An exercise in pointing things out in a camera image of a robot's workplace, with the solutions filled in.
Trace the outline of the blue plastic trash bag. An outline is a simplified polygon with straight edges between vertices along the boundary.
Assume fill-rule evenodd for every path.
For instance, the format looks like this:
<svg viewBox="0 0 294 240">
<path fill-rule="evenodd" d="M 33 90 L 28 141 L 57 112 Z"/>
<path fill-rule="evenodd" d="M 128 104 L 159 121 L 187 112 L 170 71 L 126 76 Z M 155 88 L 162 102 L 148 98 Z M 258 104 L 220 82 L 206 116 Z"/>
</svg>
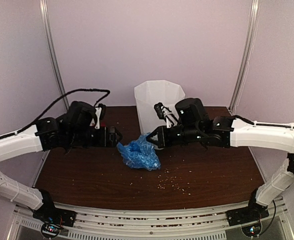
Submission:
<svg viewBox="0 0 294 240">
<path fill-rule="evenodd" d="M 131 169 L 160 170 L 161 162 L 154 145 L 147 141 L 147 134 L 141 134 L 138 139 L 127 145 L 120 142 L 116 148 L 122 157 L 122 162 Z"/>
</svg>

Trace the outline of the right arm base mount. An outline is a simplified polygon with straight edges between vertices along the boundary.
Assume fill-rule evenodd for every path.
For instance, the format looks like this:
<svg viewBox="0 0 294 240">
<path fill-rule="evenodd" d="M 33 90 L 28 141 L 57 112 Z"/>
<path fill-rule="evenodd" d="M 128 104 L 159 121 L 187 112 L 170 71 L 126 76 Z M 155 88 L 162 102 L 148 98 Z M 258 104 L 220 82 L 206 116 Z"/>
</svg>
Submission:
<svg viewBox="0 0 294 240">
<path fill-rule="evenodd" d="M 227 221 L 230 227 L 240 225 L 242 233 L 249 238 L 255 238 L 263 231 L 262 219 L 267 218 L 267 210 L 252 210 L 247 207 L 228 210 Z"/>
</svg>

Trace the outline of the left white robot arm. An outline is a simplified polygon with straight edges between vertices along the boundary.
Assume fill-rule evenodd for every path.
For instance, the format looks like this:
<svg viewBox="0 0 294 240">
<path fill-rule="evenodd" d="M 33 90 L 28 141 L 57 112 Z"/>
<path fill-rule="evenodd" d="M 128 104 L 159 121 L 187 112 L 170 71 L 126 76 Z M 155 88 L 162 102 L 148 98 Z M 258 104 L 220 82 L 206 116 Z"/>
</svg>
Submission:
<svg viewBox="0 0 294 240">
<path fill-rule="evenodd" d="M 123 138 L 114 126 L 103 126 L 106 106 L 73 101 L 66 113 L 57 118 L 37 119 L 26 129 L 0 136 L 0 163 L 29 153 L 74 147 L 114 148 Z M 45 190 L 28 187 L 0 171 L 0 196 L 40 213 L 48 222 L 59 218 L 59 211 Z"/>
</svg>

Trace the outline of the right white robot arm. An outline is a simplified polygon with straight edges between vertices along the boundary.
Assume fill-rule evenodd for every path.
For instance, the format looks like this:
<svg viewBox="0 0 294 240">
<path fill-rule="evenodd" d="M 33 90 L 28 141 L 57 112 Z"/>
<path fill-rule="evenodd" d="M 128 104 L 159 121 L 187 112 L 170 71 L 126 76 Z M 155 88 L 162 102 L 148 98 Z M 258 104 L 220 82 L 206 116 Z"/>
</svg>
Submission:
<svg viewBox="0 0 294 240">
<path fill-rule="evenodd" d="M 160 102 L 154 105 L 158 118 L 166 124 L 148 134 L 146 140 L 160 149 L 200 143 L 205 148 L 257 147 L 287 152 L 271 179 L 252 192 L 248 205 L 226 213 L 230 220 L 262 217 L 268 205 L 294 183 L 294 122 L 251 121 L 239 115 L 210 119 L 199 98 L 183 99 L 174 107 L 178 116 Z"/>
</svg>

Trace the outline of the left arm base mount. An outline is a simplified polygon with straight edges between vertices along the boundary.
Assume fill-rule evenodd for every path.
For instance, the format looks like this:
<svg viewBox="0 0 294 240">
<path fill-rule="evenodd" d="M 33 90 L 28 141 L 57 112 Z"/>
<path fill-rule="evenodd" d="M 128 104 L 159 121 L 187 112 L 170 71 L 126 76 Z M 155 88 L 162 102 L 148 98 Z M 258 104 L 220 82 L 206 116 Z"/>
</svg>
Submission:
<svg viewBox="0 0 294 240">
<path fill-rule="evenodd" d="M 62 208 L 55 208 L 53 211 L 32 210 L 32 217 L 43 222 L 40 233 L 47 239 L 56 238 L 64 227 L 73 227 L 76 216 L 75 211 Z"/>
</svg>

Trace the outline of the white faceted trash bin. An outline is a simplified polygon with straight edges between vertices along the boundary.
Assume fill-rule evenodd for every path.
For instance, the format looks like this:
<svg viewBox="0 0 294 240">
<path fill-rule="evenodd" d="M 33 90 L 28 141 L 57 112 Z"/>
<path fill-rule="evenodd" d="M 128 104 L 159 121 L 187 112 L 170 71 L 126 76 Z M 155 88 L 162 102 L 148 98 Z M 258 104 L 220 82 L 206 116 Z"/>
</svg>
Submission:
<svg viewBox="0 0 294 240">
<path fill-rule="evenodd" d="M 179 115 L 175 104 L 185 98 L 183 88 L 167 80 L 148 80 L 134 88 L 140 133 L 147 135 L 157 127 L 173 127 Z"/>
</svg>

